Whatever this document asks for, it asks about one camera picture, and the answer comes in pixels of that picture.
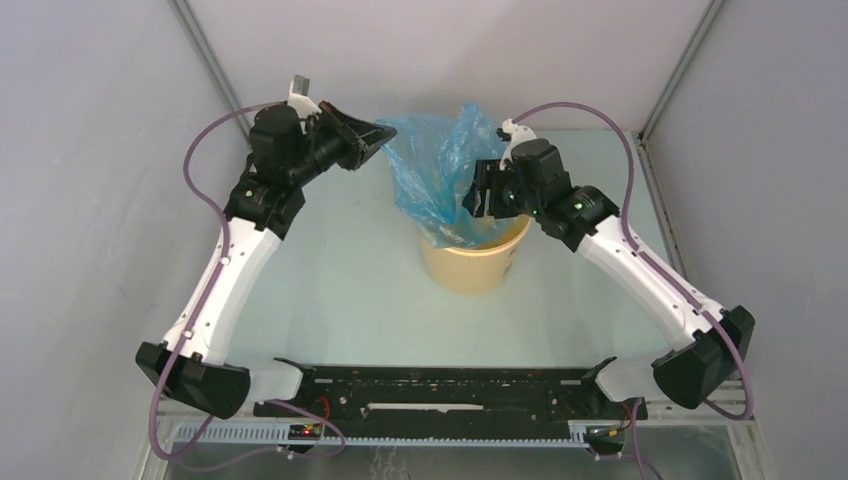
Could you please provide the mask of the yellow printed trash bin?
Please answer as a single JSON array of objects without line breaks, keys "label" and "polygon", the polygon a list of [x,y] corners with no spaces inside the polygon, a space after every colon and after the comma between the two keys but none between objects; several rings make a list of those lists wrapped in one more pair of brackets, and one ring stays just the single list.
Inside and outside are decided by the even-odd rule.
[{"label": "yellow printed trash bin", "polygon": [[480,295],[503,284],[532,225],[528,216],[519,216],[500,239],[476,249],[437,248],[420,234],[419,250],[437,285],[462,295]]}]

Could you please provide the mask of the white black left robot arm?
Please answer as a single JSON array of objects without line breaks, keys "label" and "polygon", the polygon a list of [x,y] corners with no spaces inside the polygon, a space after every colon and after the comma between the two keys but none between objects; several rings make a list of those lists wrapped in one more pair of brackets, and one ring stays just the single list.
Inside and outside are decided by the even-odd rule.
[{"label": "white black left robot arm", "polygon": [[249,132],[248,167],[224,208],[213,210],[221,234],[183,313],[158,343],[144,342],[135,361],[166,397],[220,419],[246,403],[277,400],[292,416],[316,403],[304,369],[282,358],[231,364],[229,344],[266,262],[305,204],[304,188],[333,166],[355,171],[396,129],[342,113],[322,101],[258,109]]}]

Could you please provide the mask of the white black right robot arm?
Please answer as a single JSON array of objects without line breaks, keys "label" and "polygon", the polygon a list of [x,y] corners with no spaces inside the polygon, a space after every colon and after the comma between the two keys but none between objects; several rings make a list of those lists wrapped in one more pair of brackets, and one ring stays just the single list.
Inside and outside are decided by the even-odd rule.
[{"label": "white black right robot arm", "polygon": [[622,401],[652,395],[694,410],[743,363],[753,315],[703,295],[641,240],[628,238],[618,206],[594,186],[574,185],[547,140],[524,141],[503,159],[477,161],[462,205],[474,217],[533,218],[546,235],[615,280],[664,335],[666,353],[612,358],[594,368],[581,392],[591,416],[606,418]]}]

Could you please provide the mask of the blue plastic trash bag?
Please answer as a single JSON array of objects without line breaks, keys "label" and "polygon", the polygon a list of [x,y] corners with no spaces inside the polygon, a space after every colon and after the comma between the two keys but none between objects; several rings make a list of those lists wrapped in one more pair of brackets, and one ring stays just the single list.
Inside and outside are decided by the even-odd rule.
[{"label": "blue plastic trash bag", "polygon": [[500,159],[505,146],[477,104],[456,117],[407,114],[377,120],[396,130],[381,147],[394,181],[395,206],[436,248],[473,249],[503,237],[513,222],[474,218],[462,206],[476,162]]}]

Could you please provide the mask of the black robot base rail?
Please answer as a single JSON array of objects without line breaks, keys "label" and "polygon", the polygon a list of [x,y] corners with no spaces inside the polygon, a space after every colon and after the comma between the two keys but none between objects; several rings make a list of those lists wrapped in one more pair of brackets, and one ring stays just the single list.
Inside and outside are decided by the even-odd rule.
[{"label": "black robot base rail", "polygon": [[347,436],[555,439],[577,424],[647,417],[634,400],[611,401],[587,368],[453,368],[313,365],[291,404]]}]

